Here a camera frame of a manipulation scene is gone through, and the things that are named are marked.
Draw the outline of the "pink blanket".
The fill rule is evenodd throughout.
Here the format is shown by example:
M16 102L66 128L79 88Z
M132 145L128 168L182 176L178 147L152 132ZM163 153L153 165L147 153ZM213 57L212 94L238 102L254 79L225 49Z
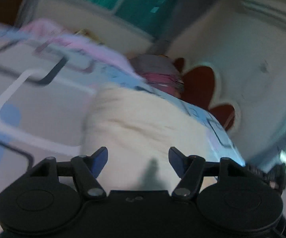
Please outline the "pink blanket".
M51 44L86 53L86 55L114 66L135 79L144 80L143 77L135 72L129 60L123 54L104 45L98 45L87 37L75 35L50 19L39 18L33 20L20 27L19 31L34 38L44 38Z

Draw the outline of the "folded clothes pile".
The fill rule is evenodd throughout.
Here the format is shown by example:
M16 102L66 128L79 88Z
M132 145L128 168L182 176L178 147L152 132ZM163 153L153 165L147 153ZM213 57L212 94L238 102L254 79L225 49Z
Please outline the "folded clothes pile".
M162 55L140 54L131 58L129 63L147 84L174 97L180 97L183 81L170 58Z

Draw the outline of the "wall socket with plug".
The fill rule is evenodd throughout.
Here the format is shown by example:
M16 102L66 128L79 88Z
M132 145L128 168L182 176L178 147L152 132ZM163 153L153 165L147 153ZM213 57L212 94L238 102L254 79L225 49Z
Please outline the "wall socket with plug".
M264 60L264 62L262 62L259 65L259 70L263 74L269 74L270 73L270 66L266 60Z

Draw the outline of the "patterned bed sheet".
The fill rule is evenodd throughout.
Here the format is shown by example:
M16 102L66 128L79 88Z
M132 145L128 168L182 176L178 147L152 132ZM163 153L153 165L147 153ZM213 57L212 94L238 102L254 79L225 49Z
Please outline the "patterned bed sheet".
M114 66L0 24L0 192L45 157L79 156L88 107L103 84L150 92L206 127L209 161L243 164L208 112L158 91Z

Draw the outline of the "yellow patterned pillow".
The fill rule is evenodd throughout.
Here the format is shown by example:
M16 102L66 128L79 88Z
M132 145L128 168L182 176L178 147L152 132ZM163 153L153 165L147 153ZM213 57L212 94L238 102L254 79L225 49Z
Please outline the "yellow patterned pillow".
M84 36L86 38L88 38L89 40L95 42L96 44L103 44L103 40L101 38L99 38L98 35L96 35L95 33L91 32L90 30L87 29L81 29L78 30L76 32L74 32L75 35L78 36Z

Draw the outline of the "right grey curtain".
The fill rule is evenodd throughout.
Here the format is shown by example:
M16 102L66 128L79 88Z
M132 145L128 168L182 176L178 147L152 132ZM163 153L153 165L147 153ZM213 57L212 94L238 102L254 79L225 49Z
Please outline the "right grey curtain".
M175 38L194 20L201 0L177 0L158 38L148 48L148 54L164 54Z

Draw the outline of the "red white headboard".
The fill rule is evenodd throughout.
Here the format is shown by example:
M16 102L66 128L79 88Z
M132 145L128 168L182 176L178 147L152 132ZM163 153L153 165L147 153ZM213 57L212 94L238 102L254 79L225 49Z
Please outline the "red white headboard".
M234 132L240 124L240 108L236 102L221 97L222 80L219 73L209 63L198 64L183 72L187 68L185 58L175 59L173 65L183 82L181 100L208 111L225 131Z

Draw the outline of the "white air conditioner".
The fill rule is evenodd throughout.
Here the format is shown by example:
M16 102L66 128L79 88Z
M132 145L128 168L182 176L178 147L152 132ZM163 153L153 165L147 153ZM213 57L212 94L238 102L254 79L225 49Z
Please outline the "white air conditioner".
M247 14L286 31L286 3L277 0L241 0Z

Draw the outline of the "cream quilted puffer jacket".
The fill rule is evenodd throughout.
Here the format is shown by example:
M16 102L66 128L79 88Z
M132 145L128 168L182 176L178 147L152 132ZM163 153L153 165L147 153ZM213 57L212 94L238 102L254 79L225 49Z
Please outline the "cream quilted puffer jacket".
M209 129L156 95L116 85L103 86L93 97L83 124L83 155L101 147L108 160L98 176L112 190L173 191L179 177L168 152L211 160Z

